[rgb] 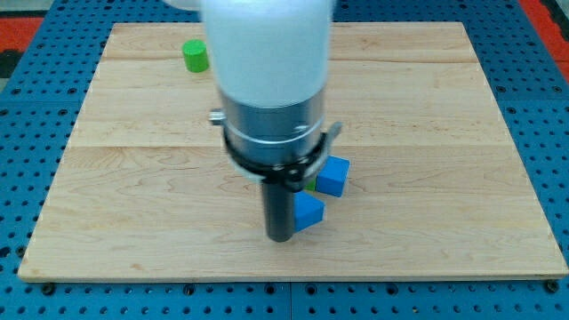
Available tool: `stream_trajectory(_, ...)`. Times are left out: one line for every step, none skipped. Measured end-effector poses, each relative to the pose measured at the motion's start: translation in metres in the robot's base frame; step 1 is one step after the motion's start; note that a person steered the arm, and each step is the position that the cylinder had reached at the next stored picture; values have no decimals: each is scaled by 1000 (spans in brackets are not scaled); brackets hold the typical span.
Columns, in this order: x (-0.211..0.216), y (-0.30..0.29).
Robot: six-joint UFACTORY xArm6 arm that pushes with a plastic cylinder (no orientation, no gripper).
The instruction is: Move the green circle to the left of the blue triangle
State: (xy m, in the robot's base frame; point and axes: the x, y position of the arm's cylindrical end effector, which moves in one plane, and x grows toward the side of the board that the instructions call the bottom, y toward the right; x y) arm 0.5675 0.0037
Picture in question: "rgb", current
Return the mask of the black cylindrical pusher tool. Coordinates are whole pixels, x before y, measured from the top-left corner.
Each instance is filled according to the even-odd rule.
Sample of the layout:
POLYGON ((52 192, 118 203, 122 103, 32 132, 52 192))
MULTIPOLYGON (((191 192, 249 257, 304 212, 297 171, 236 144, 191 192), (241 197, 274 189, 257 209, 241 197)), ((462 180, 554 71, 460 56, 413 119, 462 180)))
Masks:
POLYGON ((266 234, 282 243, 295 233, 294 193, 280 184, 261 184, 266 234))

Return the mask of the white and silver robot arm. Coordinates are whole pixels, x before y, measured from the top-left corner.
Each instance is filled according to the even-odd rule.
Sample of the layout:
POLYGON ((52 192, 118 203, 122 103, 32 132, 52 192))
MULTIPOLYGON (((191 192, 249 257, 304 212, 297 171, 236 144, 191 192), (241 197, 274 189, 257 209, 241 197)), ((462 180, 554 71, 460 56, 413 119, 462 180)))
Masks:
POLYGON ((233 165, 261 185, 275 242, 296 231, 295 195, 324 167, 325 87, 336 6, 329 0, 165 0, 198 12, 222 107, 211 113, 233 165))

